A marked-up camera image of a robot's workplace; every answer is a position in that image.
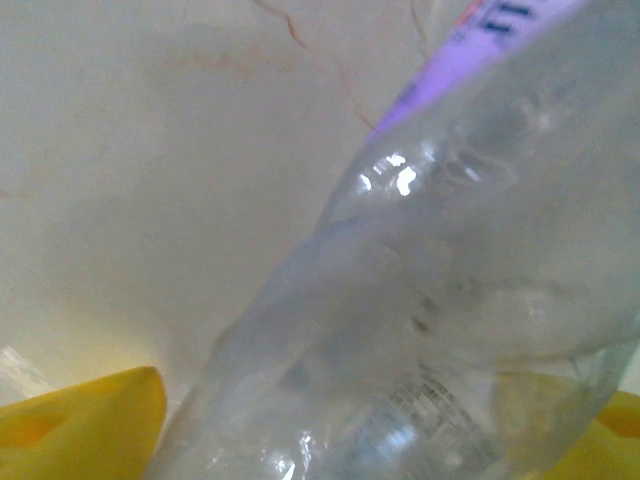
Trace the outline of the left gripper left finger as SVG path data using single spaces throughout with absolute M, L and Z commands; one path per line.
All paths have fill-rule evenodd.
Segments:
M 3 479 L 139 479 L 165 422 L 159 371 L 137 367 L 1 408 Z

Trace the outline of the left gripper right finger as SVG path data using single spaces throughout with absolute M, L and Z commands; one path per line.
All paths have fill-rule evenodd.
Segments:
M 639 396 L 617 391 L 545 480 L 639 480 Z

